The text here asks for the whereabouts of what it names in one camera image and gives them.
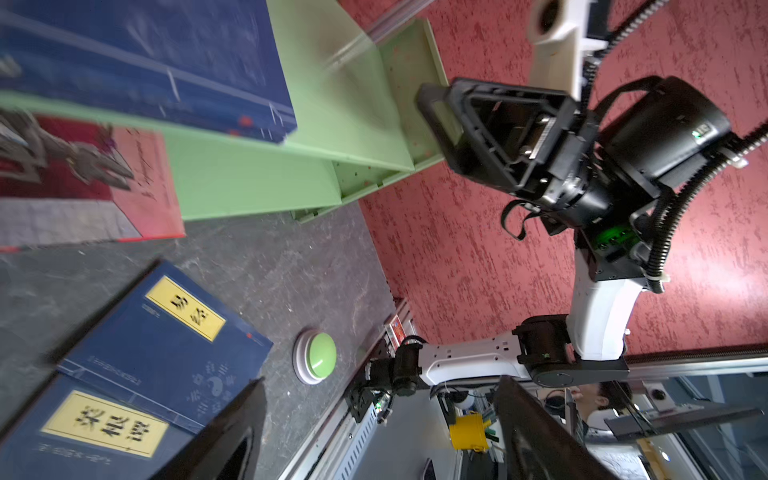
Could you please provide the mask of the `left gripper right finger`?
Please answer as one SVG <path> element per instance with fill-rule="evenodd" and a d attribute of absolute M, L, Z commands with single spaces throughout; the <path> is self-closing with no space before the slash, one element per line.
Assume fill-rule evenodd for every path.
<path fill-rule="evenodd" d="M 508 479 L 615 477 L 512 377 L 500 378 L 494 410 L 505 445 Z"/>

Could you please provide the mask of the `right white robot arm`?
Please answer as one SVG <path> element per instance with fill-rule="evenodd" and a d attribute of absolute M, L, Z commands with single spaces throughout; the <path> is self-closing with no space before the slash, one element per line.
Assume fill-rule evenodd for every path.
<path fill-rule="evenodd" d="M 501 376 L 570 387 L 627 376 L 625 330 L 644 291 L 662 293 L 673 237 L 728 163 L 730 122 L 676 78 L 622 85 L 596 108 L 568 93 L 471 79 L 422 85 L 416 107 L 450 168 L 510 196 L 550 235 L 574 235 L 570 311 L 489 339 L 406 336 L 368 360 L 345 392 L 356 420 L 378 400 L 470 389 Z"/>

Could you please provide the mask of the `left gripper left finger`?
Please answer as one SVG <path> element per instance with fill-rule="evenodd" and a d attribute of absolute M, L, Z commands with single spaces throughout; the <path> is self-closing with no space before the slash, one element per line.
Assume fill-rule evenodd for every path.
<path fill-rule="evenodd" d="M 267 413 L 265 383 L 251 381 L 155 479 L 254 479 Z"/>

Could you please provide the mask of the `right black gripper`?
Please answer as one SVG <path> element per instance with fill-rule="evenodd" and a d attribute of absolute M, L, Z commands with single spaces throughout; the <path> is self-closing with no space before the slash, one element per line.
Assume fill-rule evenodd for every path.
<path fill-rule="evenodd" d="M 457 174 L 514 196 L 550 235 L 650 239 L 679 187 L 729 140 L 725 114 L 677 77 L 648 76 L 606 96 L 586 127 L 582 160 L 577 102 L 566 92 L 456 78 L 422 84 L 416 106 Z"/>

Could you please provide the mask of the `pink illustrated book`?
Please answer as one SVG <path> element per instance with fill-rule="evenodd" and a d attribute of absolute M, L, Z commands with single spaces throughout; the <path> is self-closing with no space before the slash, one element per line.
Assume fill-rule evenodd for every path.
<path fill-rule="evenodd" d="M 2 110 L 2 251 L 184 235 L 161 133 Z"/>

